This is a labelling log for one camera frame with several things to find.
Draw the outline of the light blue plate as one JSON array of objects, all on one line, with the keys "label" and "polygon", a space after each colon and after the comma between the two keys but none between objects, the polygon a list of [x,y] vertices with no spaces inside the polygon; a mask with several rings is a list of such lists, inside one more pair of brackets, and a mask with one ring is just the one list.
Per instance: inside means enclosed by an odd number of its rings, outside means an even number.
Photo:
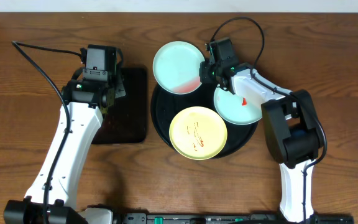
[{"label": "light blue plate", "polygon": [[217,113],[227,122],[236,125],[248,125],[262,119],[259,108],[241,96],[216,88],[213,96]]},{"label": "light blue plate", "polygon": [[173,41],[162,46],[153,60],[157,83],[169,93],[185,95],[201,86],[200,65],[204,56],[194,45]]}]

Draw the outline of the black rectangular tray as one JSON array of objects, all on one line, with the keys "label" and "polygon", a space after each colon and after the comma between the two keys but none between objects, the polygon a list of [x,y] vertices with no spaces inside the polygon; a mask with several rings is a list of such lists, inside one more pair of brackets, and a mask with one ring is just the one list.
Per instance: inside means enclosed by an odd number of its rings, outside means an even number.
[{"label": "black rectangular tray", "polygon": [[147,132],[147,71],[141,67],[121,70],[126,95],[108,109],[93,144],[129,144],[144,141]]}]

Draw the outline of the black round tray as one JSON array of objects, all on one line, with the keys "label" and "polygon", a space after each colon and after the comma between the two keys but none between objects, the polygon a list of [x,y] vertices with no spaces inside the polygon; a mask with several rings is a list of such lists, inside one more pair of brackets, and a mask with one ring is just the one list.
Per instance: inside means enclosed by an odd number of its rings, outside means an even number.
[{"label": "black round tray", "polygon": [[[173,146],[169,137],[169,127],[175,115],[192,106],[202,106],[215,110],[214,91],[214,86],[202,84],[191,93],[176,95],[164,90],[160,85],[155,86],[150,104],[151,118],[158,135],[168,146]],[[228,121],[225,124],[227,141],[222,151],[215,156],[216,159],[238,151],[250,140],[258,125],[257,122],[248,125],[236,125]]]}]

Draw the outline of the yellow plate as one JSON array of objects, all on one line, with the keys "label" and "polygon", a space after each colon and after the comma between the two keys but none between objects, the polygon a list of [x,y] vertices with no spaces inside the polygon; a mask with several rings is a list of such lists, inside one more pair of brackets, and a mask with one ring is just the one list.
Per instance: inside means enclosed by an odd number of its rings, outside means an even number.
[{"label": "yellow plate", "polygon": [[222,117],[201,106],[181,110],[172,119],[168,133],[173,148],[193,160],[217,156],[227,141],[227,127]]}]

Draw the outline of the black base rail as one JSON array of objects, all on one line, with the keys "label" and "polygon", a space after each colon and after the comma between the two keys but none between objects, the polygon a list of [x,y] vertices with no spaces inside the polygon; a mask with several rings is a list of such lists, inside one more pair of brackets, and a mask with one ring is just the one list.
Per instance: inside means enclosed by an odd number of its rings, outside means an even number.
[{"label": "black base rail", "polygon": [[[290,223],[281,215],[273,213],[250,215],[148,215],[146,213],[127,213],[121,215],[122,224],[240,224],[240,223]],[[301,223],[309,224],[355,224],[350,216],[312,215]]]}]

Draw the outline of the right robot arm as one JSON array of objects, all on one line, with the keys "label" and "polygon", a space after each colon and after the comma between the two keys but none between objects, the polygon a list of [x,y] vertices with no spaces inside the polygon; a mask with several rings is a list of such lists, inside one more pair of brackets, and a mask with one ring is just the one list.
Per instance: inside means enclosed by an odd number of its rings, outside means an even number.
[{"label": "right robot arm", "polygon": [[215,103],[233,124],[263,121],[265,142],[279,164],[280,212],[290,223],[311,223],[311,183],[314,166],[322,160],[326,136],[310,94],[276,86],[248,63],[240,63],[230,39],[210,40],[210,57],[200,65],[202,83],[213,83],[227,98]]}]

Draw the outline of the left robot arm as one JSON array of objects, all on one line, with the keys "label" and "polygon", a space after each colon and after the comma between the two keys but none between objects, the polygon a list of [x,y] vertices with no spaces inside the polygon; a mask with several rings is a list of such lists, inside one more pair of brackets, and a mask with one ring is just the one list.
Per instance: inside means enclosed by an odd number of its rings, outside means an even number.
[{"label": "left robot arm", "polygon": [[75,210],[90,145],[113,106],[124,57],[119,48],[89,45],[77,53],[83,66],[57,90],[62,102],[56,133],[42,168],[23,200],[9,200],[5,223],[112,223],[100,205]]}]

